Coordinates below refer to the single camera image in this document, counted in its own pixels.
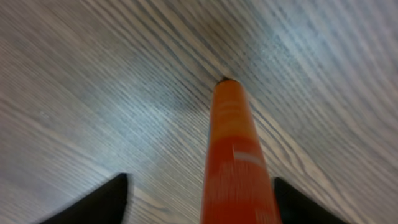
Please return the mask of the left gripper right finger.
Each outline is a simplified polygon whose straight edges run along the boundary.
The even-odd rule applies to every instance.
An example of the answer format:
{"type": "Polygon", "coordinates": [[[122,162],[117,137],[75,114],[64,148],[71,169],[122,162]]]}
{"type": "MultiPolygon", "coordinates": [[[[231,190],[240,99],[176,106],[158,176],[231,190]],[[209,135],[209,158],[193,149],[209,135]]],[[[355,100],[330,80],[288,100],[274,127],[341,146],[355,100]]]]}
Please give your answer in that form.
{"type": "Polygon", "coordinates": [[[347,224],[280,177],[273,179],[283,224],[347,224]]]}

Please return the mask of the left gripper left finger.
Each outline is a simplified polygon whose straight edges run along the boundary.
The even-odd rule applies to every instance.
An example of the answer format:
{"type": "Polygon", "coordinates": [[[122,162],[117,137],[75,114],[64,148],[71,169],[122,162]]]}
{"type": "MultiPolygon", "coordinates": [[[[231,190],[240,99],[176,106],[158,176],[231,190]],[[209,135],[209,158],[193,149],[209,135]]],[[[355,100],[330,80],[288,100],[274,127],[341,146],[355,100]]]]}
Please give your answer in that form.
{"type": "Polygon", "coordinates": [[[120,173],[40,224],[122,224],[128,206],[128,174],[120,173]]]}

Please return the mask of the orange tablet tube white cap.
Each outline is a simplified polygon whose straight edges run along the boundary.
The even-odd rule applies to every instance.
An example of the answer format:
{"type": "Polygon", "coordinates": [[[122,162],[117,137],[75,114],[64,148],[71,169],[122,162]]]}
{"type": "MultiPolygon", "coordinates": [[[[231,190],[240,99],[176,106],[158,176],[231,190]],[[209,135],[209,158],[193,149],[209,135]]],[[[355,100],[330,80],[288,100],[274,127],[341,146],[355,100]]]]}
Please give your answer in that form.
{"type": "Polygon", "coordinates": [[[224,79],[213,90],[201,223],[280,223],[244,88],[224,79]]]}

